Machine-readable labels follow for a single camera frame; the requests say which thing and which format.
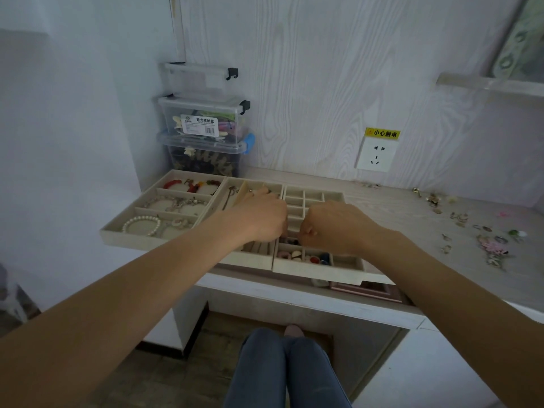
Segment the person's left hand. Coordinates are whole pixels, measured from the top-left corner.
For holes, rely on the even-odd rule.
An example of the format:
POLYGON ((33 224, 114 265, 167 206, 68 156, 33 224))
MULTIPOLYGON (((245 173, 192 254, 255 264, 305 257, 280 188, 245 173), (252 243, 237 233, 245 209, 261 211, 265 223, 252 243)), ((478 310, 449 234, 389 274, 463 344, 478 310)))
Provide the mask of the person's left hand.
POLYGON ((221 227, 234 247, 240 247, 251 241, 269 242, 286 236, 287 216, 286 202, 267 188, 261 188, 222 212, 221 227))

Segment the person's right hand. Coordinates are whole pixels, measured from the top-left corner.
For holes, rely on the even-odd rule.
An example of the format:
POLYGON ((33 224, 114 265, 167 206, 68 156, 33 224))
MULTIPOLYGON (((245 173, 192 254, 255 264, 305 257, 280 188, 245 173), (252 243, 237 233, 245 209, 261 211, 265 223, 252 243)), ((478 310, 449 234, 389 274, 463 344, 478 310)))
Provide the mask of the person's right hand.
POLYGON ((309 209, 319 209, 323 226, 323 247, 313 248, 340 256, 364 258, 387 235, 384 227, 354 205, 326 201, 311 205, 309 209))

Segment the person's right forearm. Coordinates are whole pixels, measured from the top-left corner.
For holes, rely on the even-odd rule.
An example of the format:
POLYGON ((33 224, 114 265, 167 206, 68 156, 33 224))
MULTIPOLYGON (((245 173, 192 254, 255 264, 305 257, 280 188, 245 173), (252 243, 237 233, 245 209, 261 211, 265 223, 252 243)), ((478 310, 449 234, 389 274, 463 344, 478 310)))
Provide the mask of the person's right forearm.
POLYGON ((508 408, 544 408, 544 324, 424 252, 371 233, 361 255, 388 276, 508 408))

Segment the group of rings in tray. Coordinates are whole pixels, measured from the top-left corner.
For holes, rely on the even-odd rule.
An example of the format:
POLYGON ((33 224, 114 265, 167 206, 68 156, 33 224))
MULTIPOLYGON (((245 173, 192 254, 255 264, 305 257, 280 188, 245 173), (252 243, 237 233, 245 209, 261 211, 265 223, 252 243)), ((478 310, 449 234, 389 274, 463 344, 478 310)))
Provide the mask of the group of rings in tray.
POLYGON ((292 237, 278 239, 276 258, 315 265, 332 265, 330 253, 316 248, 303 247, 298 239, 292 237))

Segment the beige long-slot jewellery tray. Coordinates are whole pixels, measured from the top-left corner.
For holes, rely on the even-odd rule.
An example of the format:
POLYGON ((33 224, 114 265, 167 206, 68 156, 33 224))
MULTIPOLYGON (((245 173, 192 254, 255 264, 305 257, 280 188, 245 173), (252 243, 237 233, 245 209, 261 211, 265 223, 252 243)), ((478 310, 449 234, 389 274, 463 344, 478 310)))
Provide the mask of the beige long-slot jewellery tray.
MULTIPOLYGON (((235 205, 237 200, 243 198, 247 192, 257 191, 263 186, 269 192, 273 192, 279 198, 282 198, 284 194, 284 185, 282 184, 234 177, 224 179, 208 205, 207 217, 213 215, 215 212, 229 209, 235 205)), ((275 245, 276 240, 267 243, 255 241, 247 243, 227 255, 219 264, 271 271, 273 268, 275 245)))

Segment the beige small-compartment jewellery tray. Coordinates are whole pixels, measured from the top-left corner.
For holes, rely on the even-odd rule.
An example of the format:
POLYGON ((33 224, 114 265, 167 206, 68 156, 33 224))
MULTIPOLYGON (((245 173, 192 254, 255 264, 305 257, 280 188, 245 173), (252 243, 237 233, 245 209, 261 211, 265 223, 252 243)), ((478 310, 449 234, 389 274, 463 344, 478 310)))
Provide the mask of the beige small-compartment jewellery tray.
MULTIPOLYGON (((287 237, 296 239, 298 239, 300 225, 311 205, 329 200, 345 202, 344 195, 341 192, 302 188, 293 185, 285 187, 282 199, 286 201, 288 208, 287 237)), ((272 268, 272 272, 276 274, 324 281, 325 284, 339 282, 359 286, 364 280, 364 266, 362 260, 359 258, 333 255, 330 253, 332 260, 332 265, 330 266, 296 262, 294 260, 281 260, 276 258, 277 243, 278 240, 275 245, 275 257, 272 268)))

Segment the pink flat box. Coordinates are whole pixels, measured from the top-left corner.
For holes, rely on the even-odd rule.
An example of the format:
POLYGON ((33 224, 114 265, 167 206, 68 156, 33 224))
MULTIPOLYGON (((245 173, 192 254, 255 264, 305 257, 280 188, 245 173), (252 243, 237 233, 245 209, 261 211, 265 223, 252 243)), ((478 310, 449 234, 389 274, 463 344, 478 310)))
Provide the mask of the pink flat box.
POLYGON ((331 290, 338 292, 403 303, 403 296, 400 290, 391 284, 363 281, 359 286, 355 286, 347 283, 329 282, 329 287, 331 290))

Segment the yellow warning sticker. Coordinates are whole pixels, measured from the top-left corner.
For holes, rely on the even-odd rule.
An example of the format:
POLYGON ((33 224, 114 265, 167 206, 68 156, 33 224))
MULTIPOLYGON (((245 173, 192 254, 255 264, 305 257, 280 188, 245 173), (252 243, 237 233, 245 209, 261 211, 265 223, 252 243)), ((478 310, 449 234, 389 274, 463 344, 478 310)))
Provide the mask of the yellow warning sticker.
POLYGON ((397 141, 400 137, 400 130, 371 128, 365 129, 365 137, 374 137, 377 139, 397 141))

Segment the clear labelled storage box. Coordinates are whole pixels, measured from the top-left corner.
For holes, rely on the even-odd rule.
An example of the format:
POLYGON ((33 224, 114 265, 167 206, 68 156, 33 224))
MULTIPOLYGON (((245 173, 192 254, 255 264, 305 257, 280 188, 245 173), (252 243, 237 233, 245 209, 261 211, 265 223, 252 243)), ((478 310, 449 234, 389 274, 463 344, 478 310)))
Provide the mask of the clear labelled storage box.
POLYGON ((165 118, 161 137, 167 143, 185 145, 202 142, 242 148, 249 134, 246 121, 251 102, 236 96, 183 98, 173 94, 160 97, 158 105, 165 118))

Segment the person's blue jeans legs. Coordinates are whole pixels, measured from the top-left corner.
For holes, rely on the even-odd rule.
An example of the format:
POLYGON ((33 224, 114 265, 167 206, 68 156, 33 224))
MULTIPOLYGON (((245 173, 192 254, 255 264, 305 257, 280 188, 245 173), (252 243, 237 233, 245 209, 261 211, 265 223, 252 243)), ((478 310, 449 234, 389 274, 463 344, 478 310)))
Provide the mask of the person's blue jeans legs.
POLYGON ((258 328, 244 340, 224 408, 352 408, 330 359, 309 337, 258 328))

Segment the empty clear storage box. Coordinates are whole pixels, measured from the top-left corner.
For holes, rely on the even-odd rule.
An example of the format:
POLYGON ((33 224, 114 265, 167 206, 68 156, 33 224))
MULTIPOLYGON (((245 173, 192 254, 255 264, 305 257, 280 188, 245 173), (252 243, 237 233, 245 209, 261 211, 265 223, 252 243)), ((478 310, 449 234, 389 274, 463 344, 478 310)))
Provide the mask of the empty clear storage box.
POLYGON ((187 62, 166 62, 162 67, 167 76, 170 94, 187 99, 224 99, 228 96, 231 81, 239 77, 237 67, 187 62))

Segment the scattered small jewellery pieces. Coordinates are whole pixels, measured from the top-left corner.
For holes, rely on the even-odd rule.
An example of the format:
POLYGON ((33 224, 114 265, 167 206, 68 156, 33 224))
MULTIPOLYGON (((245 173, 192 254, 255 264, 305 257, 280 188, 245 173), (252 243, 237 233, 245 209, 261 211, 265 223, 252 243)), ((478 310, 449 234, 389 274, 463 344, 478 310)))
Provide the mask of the scattered small jewellery pieces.
MULTIPOLYGON (((371 182, 364 182, 361 180, 352 180, 353 183, 360 185, 361 187, 368 189, 381 189, 382 185, 371 182)), ((418 198, 423 198, 422 192, 419 188, 414 187, 411 190, 418 198)), ((458 198, 456 196, 445 196, 440 195, 437 192, 429 192, 428 196, 425 196, 425 202, 430 206, 432 212, 435 214, 443 214, 446 210, 444 203, 446 205, 456 204, 458 198)), ((451 212, 449 215, 450 220, 455 226, 460 228, 467 228, 467 222, 470 219, 469 213, 466 212, 451 212)), ((493 228, 490 226, 484 226, 482 224, 472 224, 471 227, 479 233, 474 237, 477 241, 477 246, 485 252, 486 264, 488 266, 494 267, 496 269, 504 270, 504 261, 509 258, 515 258, 515 255, 509 253, 509 240, 507 237, 504 237, 500 234, 493 235, 493 228)), ((527 233, 521 232, 519 230, 512 229, 507 233, 509 237, 516 241, 520 242, 527 236, 527 233)), ((440 246, 439 249, 442 254, 447 255, 451 254, 452 245, 454 241, 453 238, 445 233, 441 233, 441 239, 444 243, 443 246, 440 246)))

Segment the white plastic stool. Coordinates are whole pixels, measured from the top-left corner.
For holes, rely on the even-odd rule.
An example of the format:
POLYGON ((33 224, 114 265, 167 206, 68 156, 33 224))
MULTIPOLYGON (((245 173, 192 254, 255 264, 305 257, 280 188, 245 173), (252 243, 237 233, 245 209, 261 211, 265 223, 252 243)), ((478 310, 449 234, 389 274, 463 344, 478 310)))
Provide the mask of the white plastic stool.
POLYGON ((41 313, 2 263, 0 263, 0 311, 22 324, 41 313))

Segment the green patterned board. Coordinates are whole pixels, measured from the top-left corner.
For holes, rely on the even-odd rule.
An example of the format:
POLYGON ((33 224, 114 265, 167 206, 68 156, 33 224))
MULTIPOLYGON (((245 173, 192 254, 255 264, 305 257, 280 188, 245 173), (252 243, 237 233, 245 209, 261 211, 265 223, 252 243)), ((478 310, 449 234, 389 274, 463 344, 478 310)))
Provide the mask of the green patterned board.
POLYGON ((544 0, 524 0, 490 75, 544 84, 544 0))

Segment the white wall shelf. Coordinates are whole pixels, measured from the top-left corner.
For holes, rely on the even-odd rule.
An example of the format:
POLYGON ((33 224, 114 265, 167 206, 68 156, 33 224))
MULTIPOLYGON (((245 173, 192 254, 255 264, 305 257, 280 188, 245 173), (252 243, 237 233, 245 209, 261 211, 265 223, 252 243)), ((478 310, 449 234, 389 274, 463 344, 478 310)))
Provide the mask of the white wall shelf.
POLYGON ((544 98, 544 83, 534 81, 497 79, 480 75, 442 72, 437 78, 436 85, 544 98))

